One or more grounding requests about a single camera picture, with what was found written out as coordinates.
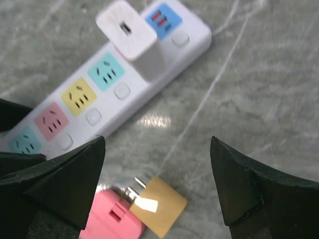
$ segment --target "pink socket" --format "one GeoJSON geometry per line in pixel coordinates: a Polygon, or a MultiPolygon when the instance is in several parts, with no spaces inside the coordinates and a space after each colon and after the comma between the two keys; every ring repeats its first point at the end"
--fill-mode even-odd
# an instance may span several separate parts
{"type": "Polygon", "coordinates": [[[69,120],[56,102],[38,115],[34,122],[47,141],[52,140],[69,124],[69,120]]]}

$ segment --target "red usb port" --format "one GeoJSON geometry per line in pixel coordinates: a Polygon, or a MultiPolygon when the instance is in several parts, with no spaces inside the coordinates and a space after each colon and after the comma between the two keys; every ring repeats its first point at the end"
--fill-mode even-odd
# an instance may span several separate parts
{"type": "Polygon", "coordinates": [[[160,21],[158,22],[158,26],[159,26],[159,27],[163,26],[163,24],[164,24],[165,22],[167,22],[167,18],[166,18],[166,17],[164,17],[162,20],[160,20],[160,21]]]}
{"type": "Polygon", "coordinates": [[[160,16],[161,16],[161,12],[157,11],[157,13],[155,13],[155,15],[152,17],[152,21],[156,21],[160,16]]]}

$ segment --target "yellow plug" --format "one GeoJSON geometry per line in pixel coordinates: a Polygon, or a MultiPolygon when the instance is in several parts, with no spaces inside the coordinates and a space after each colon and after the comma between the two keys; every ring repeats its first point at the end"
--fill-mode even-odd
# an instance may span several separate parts
{"type": "Polygon", "coordinates": [[[159,238],[163,238],[185,209],[187,199],[159,177],[152,178],[148,185],[135,179],[144,190],[137,195],[132,188],[129,188],[136,194],[130,211],[159,238]]]}

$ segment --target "pink plug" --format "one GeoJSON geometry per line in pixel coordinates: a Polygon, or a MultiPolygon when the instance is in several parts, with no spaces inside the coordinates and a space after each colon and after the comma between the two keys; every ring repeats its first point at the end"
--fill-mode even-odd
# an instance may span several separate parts
{"type": "Polygon", "coordinates": [[[108,189],[95,195],[82,239],[138,239],[145,225],[129,211],[130,203],[108,189]]]}

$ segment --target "marble vein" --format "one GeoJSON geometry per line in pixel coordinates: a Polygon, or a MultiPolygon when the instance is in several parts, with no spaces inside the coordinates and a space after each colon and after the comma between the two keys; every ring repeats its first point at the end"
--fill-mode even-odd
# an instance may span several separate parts
{"type": "Polygon", "coordinates": [[[50,17],[55,14],[61,7],[62,5],[66,2],[67,0],[58,0],[54,4],[51,5],[49,12],[45,16],[44,19],[42,19],[38,25],[38,30],[42,29],[50,20],[50,17]]]}
{"type": "Polygon", "coordinates": [[[235,15],[235,13],[236,13],[236,11],[238,9],[238,3],[239,3],[239,0],[236,0],[234,2],[233,7],[232,7],[232,9],[230,11],[230,14],[228,15],[228,17],[225,20],[224,24],[222,24],[219,28],[217,28],[216,30],[214,30],[212,32],[213,36],[218,35],[219,33],[221,33],[223,30],[225,30],[228,27],[230,20],[233,18],[233,16],[235,15]]]}
{"type": "Polygon", "coordinates": [[[41,74],[35,74],[32,75],[30,77],[27,77],[24,79],[24,81],[22,81],[20,84],[17,84],[15,86],[10,87],[9,89],[7,89],[6,91],[3,91],[0,94],[0,98],[1,99],[6,99],[10,96],[11,93],[15,92],[17,89],[21,88],[21,87],[25,87],[27,85],[29,85],[30,83],[32,83],[35,79],[38,78],[43,78],[43,79],[47,79],[46,75],[41,75],[41,74]]]}
{"type": "MultiPolygon", "coordinates": [[[[314,27],[314,24],[315,24],[315,22],[316,22],[318,16],[319,16],[319,8],[318,8],[317,12],[315,13],[315,15],[313,16],[313,18],[312,18],[312,20],[311,20],[311,23],[308,25],[306,32],[303,34],[303,32],[300,31],[300,34],[299,34],[299,36],[298,36],[298,39],[300,39],[300,38],[302,37],[303,40],[302,40],[302,46],[299,47],[299,48],[297,48],[297,52],[302,51],[304,45],[306,44],[307,37],[308,37],[309,33],[311,32],[312,28],[314,27]]],[[[293,69],[293,66],[294,66],[294,63],[295,63],[295,60],[296,60],[296,56],[298,56],[298,54],[295,54],[295,55],[294,55],[294,58],[293,58],[293,60],[291,61],[290,66],[288,67],[288,71],[287,71],[287,73],[286,73],[286,76],[287,76],[287,75],[291,72],[291,70],[293,69]]]]}
{"type": "Polygon", "coordinates": [[[255,155],[262,153],[262,152],[266,151],[267,149],[269,149],[272,145],[273,145],[272,143],[267,143],[265,146],[263,146],[261,148],[257,148],[253,152],[248,153],[247,156],[253,158],[255,155]]]}
{"type": "Polygon", "coordinates": [[[227,67],[227,65],[228,65],[228,63],[229,63],[229,61],[230,61],[230,59],[231,59],[231,57],[232,57],[232,55],[233,55],[233,53],[234,53],[234,51],[235,51],[237,45],[238,45],[238,43],[239,43],[239,41],[240,41],[240,39],[242,38],[242,36],[243,36],[243,34],[244,34],[244,30],[245,30],[245,28],[246,28],[246,25],[247,25],[248,20],[249,20],[249,17],[246,18],[244,24],[242,25],[242,28],[241,28],[241,30],[240,30],[240,33],[239,33],[239,35],[238,35],[238,37],[237,37],[237,39],[236,39],[236,41],[235,41],[233,47],[231,48],[231,50],[230,50],[230,52],[229,52],[229,54],[228,54],[228,56],[227,56],[227,58],[226,58],[226,60],[225,60],[225,62],[224,62],[224,64],[223,64],[223,66],[221,67],[221,69],[220,69],[220,71],[218,72],[218,74],[216,75],[215,79],[213,80],[213,82],[212,82],[211,85],[209,86],[209,89],[208,89],[208,91],[206,92],[206,94],[205,94],[204,98],[202,99],[202,101],[200,102],[198,108],[196,109],[196,111],[195,111],[195,112],[193,113],[193,115],[191,116],[191,118],[190,118],[190,120],[188,121],[188,123],[187,123],[185,129],[183,130],[183,132],[178,136],[176,142],[173,144],[173,146],[172,146],[172,147],[170,148],[170,150],[168,151],[166,157],[164,158],[164,161],[163,161],[162,166],[159,168],[158,175],[160,174],[160,172],[161,172],[162,168],[164,167],[165,163],[169,160],[171,154],[174,152],[176,146],[183,140],[183,138],[184,138],[185,134],[187,133],[189,127],[190,127],[190,126],[193,124],[193,122],[195,121],[195,119],[196,119],[198,113],[199,113],[199,112],[202,110],[202,108],[204,107],[204,105],[205,105],[205,103],[206,103],[208,97],[210,96],[212,90],[214,89],[216,83],[221,79],[221,77],[222,77],[223,73],[225,72],[226,67],[227,67]]]}

